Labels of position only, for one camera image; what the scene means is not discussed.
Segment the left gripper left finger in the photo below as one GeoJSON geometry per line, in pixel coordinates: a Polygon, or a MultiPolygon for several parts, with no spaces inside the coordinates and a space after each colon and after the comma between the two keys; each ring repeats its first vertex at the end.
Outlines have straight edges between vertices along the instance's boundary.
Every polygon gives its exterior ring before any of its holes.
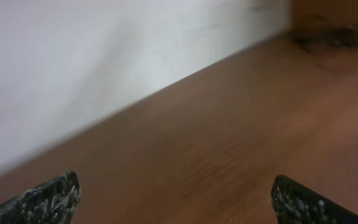
{"type": "Polygon", "coordinates": [[[0,204],[0,224],[71,224],[80,203],[75,172],[66,172],[0,204]]]}

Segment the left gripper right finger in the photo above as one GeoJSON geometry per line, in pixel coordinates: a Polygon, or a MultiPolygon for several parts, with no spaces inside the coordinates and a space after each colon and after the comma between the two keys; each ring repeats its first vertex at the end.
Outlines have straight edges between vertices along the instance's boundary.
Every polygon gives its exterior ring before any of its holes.
{"type": "Polygon", "coordinates": [[[285,176],[276,176],[271,203],[278,224],[358,224],[358,215],[285,176]]]}

